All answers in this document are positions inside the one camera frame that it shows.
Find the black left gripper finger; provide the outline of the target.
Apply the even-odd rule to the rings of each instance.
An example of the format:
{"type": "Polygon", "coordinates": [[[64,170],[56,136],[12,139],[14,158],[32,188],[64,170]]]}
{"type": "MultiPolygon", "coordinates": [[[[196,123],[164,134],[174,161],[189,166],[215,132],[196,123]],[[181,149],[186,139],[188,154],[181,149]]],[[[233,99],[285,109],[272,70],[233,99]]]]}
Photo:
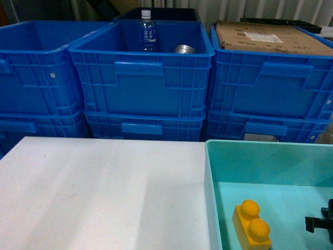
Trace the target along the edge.
{"type": "Polygon", "coordinates": [[[305,217],[305,229],[308,232],[314,233],[315,229],[332,230],[332,220],[315,217],[305,217]]]}

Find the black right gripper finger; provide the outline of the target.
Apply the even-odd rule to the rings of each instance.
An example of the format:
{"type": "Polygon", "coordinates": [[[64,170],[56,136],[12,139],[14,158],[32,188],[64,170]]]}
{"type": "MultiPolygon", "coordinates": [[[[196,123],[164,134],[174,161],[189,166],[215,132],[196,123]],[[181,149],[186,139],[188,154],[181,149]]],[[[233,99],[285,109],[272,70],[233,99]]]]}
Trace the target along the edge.
{"type": "Polygon", "coordinates": [[[333,217],[333,199],[329,199],[327,207],[321,208],[321,213],[323,218],[332,218],[333,217]]]}

